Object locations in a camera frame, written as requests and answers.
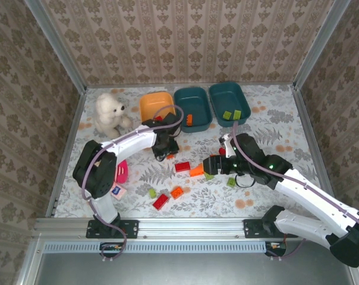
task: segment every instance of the red block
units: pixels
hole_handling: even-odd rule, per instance
[[[156,200],[156,202],[153,203],[153,206],[157,209],[160,210],[162,208],[162,206],[165,205],[166,202],[168,202],[169,198],[168,196],[166,196],[165,194],[161,194],[160,197],[158,197],[158,199]]]
[[[176,172],[186,171],[186,170],[190,170],[190,163],[188,161],[177,163],[174,165],[174,167]]]
[[[226,155],[226,150],[225,150],[223,147],[221,147],[221,148],[219,149],[219,154],[220,154],[221,156],[225,156],[225,155]]]

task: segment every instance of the wall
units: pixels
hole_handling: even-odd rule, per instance
[[[359,0],[301,89],[336,196],[359,208]]]
[[[0,0],[0,284],[43,217],[78,93],[23,1]]]
[[[42,0],[91,86],[294,79],[332,0]]]

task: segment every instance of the plastic container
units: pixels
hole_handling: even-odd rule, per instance
[[[203,88],[189,87],[177,90],[174,93],[174,103],[184,111],[183,132],[203,132],[209,128],[213,117]],[[186,124],[187,115],[193,116],[192,126]]]
[[[140,99],[141,121],[144,122],[146,120],[153,119],[155,113],[167,105],[174,105],[173,98],[168,92],[156,92],[144,95]],[[168,113],[175,114],[174,107],[162,110],[157,116],[161,116],[163,119]]]
[[[235,82],[223,82],[212,85],[209,88],[210,101],[213,106],[218,124],[222,127],[229,127],[234,124],[232,116],[235,110],[241,111],[238,124],[242,125],[251,116],[251,109],[245,99],[241,87]],[[225,111],[232,113],[231,119],[223,118]]]

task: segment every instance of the teddy bear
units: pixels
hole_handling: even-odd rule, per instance
[[[109,138],[118,138],[120,133],[115,129],[132,127],[132,121],[126,115],[125,106],[118,101],[115,94],[103,93],[96,99],[95,128]]]

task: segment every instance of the table surface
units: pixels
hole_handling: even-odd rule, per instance
[[[91,217],[93,214],[88,203],[81,198],[80,188],[72,173],[86,142],[95,140],[101,143],[109,140],[98,133],[93,125],[96,98],[104,92],[116,93],[127,106],[126,114],[133,120],[133,128],[136,128],[141,124],[138,108],[141,96],[157,91],[167,91],[173,95],[179,88],[181,87],[87,90],[86,103],[55,217]],[[250,134],[266,154],[282,156],[319,186],[290,86],[242,85],[241,88],[252,114],[244,125],[239,126],[238,133]],[[118,129],[121,134],[132,130]],[[158,162],[151,150],[143,150],[129,157],[127,162],[130,175],[123,184],[127,193],[120,201],[114,199],[121,217],[261,217],[272,205],[281,205],[295,213],[307,214],[292,199],[266,186],[255,184],[248,189],[227,186],[228,178],[234,178],[234,175],[217,175],[212,180],[205,180],[203,175],[191,178],[188,172],[175,173],[175,163],[188,161],[194,168],[211,154],[218,154],[218,138],[228,132],[231,132],[231,128],[219,126],[213,113],[213,122],[207,131],[193,134],[182,132],[177,137],[180,151],[174,159]],[[251,178],[243,176],[238,178],[238,182],[240,185],[250,185]],[[149,189],[154,188],[158,195],[164,193],[170,196],[169,192],[175,186],[181,186],[185,194],[176,200],[171,198],[160,211],[156,210],[152,206],[155,199],[149,197]]]

